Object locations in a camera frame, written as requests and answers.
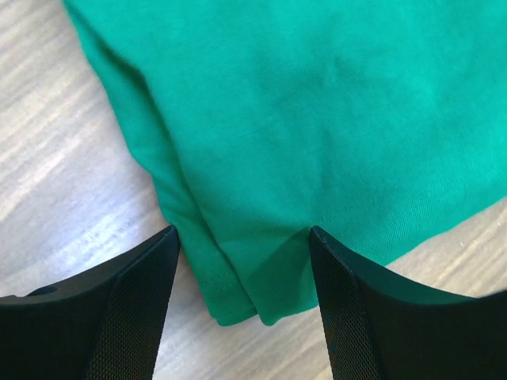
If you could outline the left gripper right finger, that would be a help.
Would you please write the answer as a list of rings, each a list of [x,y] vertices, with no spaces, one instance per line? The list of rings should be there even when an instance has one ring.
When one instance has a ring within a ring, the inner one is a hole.
[[[505,378],[504,291],[471,298],[426,286],[320,227],[309,248],[334,378]]]

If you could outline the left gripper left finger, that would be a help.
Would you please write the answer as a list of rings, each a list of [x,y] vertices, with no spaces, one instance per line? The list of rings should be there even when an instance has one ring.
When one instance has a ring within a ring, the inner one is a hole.
[[[1,299],[3,379],[151,379],[177,269],[177,230],[25,296]]]

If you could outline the green t shirt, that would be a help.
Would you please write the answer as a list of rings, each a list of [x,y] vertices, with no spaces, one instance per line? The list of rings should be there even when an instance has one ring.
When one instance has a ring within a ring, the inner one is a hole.
[[[320,226],[389,264],[506,195],[503,1],[67,1],[211,316],[315,307]]]

